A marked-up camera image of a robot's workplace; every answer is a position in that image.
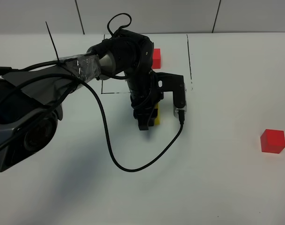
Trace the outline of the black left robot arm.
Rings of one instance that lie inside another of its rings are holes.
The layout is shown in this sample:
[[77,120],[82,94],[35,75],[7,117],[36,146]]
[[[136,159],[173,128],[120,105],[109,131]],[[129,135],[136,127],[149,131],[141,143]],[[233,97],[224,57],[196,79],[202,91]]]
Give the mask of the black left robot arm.
[[118,80],[124,73],[139,129],[155,125],[162,93],[152,63],[147,36],[117,30],[85,54],[24,69],[0,67],[0,172],[46,147],[63,118],[62,102],[93,79]]

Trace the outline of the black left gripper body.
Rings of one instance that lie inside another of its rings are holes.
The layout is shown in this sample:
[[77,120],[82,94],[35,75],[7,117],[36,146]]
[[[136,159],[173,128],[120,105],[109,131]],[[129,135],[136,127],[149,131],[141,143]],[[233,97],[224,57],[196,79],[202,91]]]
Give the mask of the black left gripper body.
[[130,89],[131,107],[133,108],[133,116],[137,120],[138,115],[151,116],[154,107],[160,100],[164,98],[164,94],[160,93],[156,87],[146,90],[146,93]]

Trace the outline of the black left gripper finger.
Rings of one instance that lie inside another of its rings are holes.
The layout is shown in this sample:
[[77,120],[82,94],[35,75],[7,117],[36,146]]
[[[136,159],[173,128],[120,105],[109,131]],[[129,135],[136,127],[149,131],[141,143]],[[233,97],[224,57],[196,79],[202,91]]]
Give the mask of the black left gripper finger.
[[150,116],[150,120],[148,122],[148,125],[149,126],[156,125],[157,118],[158,118],[158,107],[155,106],[154,109],[153,109],[153,112],[152,112],[152,114]]
[[147,115],[138,115],[137,116],[138,120],[138,127],[140,131],[146,131],[149,129],[149,116]]

